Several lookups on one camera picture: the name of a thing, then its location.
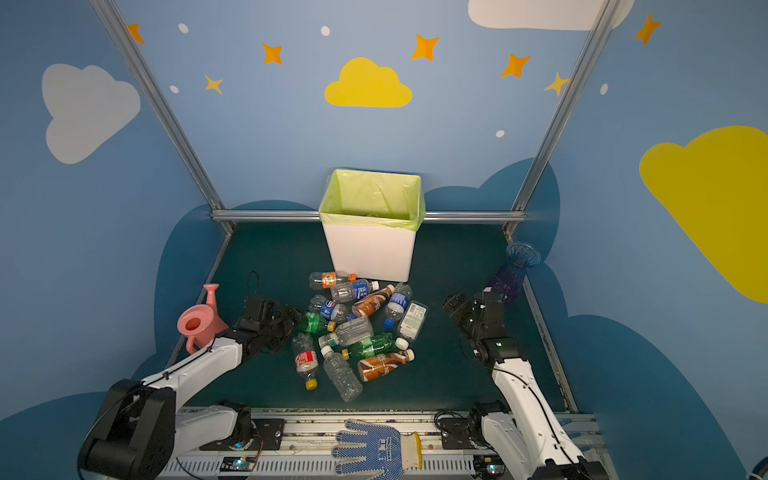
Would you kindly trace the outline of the red label bottle yellow cap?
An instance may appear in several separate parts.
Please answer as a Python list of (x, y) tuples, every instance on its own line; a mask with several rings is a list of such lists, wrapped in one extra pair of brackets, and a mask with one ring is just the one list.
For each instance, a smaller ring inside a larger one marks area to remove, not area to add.
[(305, 389), (317, 388), (319, 360), (314, 347), (314, 339), (307, 333), (300, 332), (292, 339), (292, 350), (296, 372), (304, 382)]

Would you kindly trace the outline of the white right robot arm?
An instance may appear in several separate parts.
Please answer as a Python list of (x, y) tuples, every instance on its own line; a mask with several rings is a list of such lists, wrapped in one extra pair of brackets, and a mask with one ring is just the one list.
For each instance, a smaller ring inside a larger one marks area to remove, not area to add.
[(541, 392), (527, 355), (507, 335), (500, 293), (486, 288), (474, 299), (448, 297), (443, 310), (468, 339), (491, 374), (506, 405), (478, 403), (470, 434), (490, 447), (514, 479), (607, 479), (599, 461), (588, 460), (563, 429)]

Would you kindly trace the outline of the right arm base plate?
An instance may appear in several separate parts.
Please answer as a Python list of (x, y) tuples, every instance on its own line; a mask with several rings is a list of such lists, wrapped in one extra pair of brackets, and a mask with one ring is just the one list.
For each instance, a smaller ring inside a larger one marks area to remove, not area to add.
[(474, 450), (478, 444), (473, 440), (466, 418), (441, 417), (435, 421), (440, 431), (444, 450)]

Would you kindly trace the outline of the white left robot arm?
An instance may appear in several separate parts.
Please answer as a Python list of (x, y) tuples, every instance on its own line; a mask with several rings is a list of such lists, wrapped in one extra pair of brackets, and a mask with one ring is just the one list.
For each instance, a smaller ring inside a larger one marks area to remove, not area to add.
[(292, 305), (251, 296), (234, 326), (184, 360), (140, 381), (116, 382), (85, 435), (77, 473), (155, 479), (170, 461), (201, 446), (249, 446), (255, 437), (250, 407), (221, 402), (194, 412), (181, 409), (223, 374), (262, 352), (278, 352), (303, 318)]

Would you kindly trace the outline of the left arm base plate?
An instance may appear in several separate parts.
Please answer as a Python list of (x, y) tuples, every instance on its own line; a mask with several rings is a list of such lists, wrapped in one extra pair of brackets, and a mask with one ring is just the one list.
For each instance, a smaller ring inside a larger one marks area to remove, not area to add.
[(272, 451), (282, 443), (285, 420), (281, 418), (256, 418), (251, 420), (251, 437), (236, 443), (234, 438), (213, 441), (199, 448), (200, 451)]

